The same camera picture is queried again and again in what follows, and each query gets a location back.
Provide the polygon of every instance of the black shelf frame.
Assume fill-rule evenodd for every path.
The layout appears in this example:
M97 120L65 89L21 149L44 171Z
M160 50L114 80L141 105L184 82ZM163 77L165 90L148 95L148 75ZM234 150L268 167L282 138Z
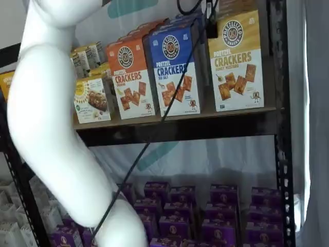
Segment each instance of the black shelf frame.
M272 45L270 54L273 55L275 61L276 110L221 117L169 120L164 126L166 132L163 131L155 142L273 135L277 187L281 191L282 197L284 246L295 247L286 0L267 0L267 8L270 45ZM19 49L20 44L1 49L0 67L17 61ZM78 133L89 147L145 143L153 133L155 125L156 123L143 123L110 128L81 129L78 130ZM6 120L6 104L3 100L0 109L0 148L5 154L38 246L50 246L29 186L33 172L26 163L22 162L12 143Z

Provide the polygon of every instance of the black cable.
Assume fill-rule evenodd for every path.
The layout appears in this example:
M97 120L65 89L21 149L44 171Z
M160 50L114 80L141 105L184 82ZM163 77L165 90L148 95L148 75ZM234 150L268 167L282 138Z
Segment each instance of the black cable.
M202 2L202 0L198 0L196 5L190 11L184 11L180 6L180 0L177 0L177 7L178 7L179 12L182 15L190 15L190 14L193 14L196 11L196 9L200 6L201 2Z
M183 71L183 73L182 73L182 75L181 75L181 77L180 77L179 83L178 83L178 85L177 85L176 91L175 91L175 93L174 93L174 95L173 95L173 97L172 97L172 99L171 99L171 101L170 101L170 103L169 103L169 106L168 106L166 112L164 113L164 116L161 118L160 123L157 125L157 128L156 128L156 130L155 130L154 135L152 135L152 136L149 138L148 143L146 143L145 146L143 147L143 149L140 151L140 153L139 153L139 155L137 156L137 158L135 159L133 165L131 166L131 168L129 169L128 173L127 173L126 176L124 177L124 179L123 179L123 181L122 181L122 183L121 183L119 189L118 189L117 192L115 193L115 195L114 195L114 197L113 197L113 199L112 199L110 205L108 206L108 208L107 208L107 210L106 210L104 216L102 217L102 219L101 219L101 221L99 222L98 226L95 228L95 230L94 230L94 232L93 232L93 235L92 235L92 240L95 238L97 232L99 231L100 227L101 227L102 224L104 223L104 221L105 221L105 219L106 219L106 217L107 217L109 211L112 209L114 203L115 203L116 200L118 199L118 197L119 197L119 195L120 195L120 192L121 192L122 189L124 188L125 183L127 182L128 178L130 177L130 175L131 175L131 173L133 172L134 168L135 168L136 165L138 164L140 158L143 156L143 154L145 153L146 149L147 149L147 148L149 147L149 145L153 142L153 140L156 139L156 137L158 136L158 134L159 134L160 131L162 130L162 129L161 129L161 126L162 126L162 124L164 123L164 121L165 121L165 119L166 119L166 117L167 117L167 115L168 115L168 113L169 113L169 111L170 111L170 108L171 108L171 106L172 106L173 103L174 103L174 100L175 100L175 97L176 97L176 95L177 95L178 89L180 88L180 85L181 85L181 83L182 83L182 81L183 81L184 75L185 75L185 73L186 73L186 71L187 71L187 67L188 67L188 65L189 65L189 63L190 63L190 60L191 60L191 58L192 58L192 56L193 56L193 53L194 53L194 51L195 51L195 49L196 49L198 43L200 42L200 39L201 39L201 37L203 36L203 33L205 32L207 26L208 26L209 23L210 23L210 19L211 19L211 17L213 16L213 14L214 14L214 12L215 12L215 8L216 8L216 6L217 6L217 4L218 4L218 1L219 1L219 0L216 0L215 5L212 7L212 9L211 9L211 13L210 13L210 16L209 16L209 19L207 19L205 26L203 27L202 31L201 31L200 34L199 34L199 37L197 38L195 44L193 45L193 48L192 48L192 50L191 50L191 53L190 53L190 55L189 55L189 57L188 57L188 59L187 59L187 62L186 62L186 66L185 66L185 68L184 68L184 71Z

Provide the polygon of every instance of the pretzel crackers box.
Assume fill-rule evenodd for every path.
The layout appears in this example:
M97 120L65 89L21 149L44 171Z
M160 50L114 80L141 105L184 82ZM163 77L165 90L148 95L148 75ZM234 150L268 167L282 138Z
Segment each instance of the pretzel crackers box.
M264 106L259 16L248 6L219 19L218 38L208 40L218 112Z
M107 46L122 119L155 115L156 86L145 32Z
M154 74L164 116L198 37L198 22L172 25L150 36ZM198 114L202 107L200 58L196 49L168 116Z

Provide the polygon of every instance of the brand logo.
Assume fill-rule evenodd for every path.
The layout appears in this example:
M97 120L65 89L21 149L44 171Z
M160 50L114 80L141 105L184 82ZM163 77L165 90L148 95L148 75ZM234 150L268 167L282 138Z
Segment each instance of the brand logo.
M243 28L238 21L229 21L223 28L223 40L229 47L238 46L243 38Z
M122 67L129 68L132 66L134 62L132 50L126 46L121 47L118 53L118 60Z
M168 59L175 59L179 53L179 42L176 37L168 35L162 43L163 54Z

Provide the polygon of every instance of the yellow cracker box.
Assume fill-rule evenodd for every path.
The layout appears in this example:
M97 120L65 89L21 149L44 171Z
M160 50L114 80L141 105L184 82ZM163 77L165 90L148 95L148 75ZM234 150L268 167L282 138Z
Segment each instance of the yellow cracker box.
M4 95L5 101L8 99L9 89L11 85L12 78L14 76L15 71L5 72L0 74L0 86L2 90L2 94Z
M216 110L264 106L259 16L251 9L217 21L209 39Z
M114 113L112 95L102 75L77 80L74 104L81 124L111 120Z

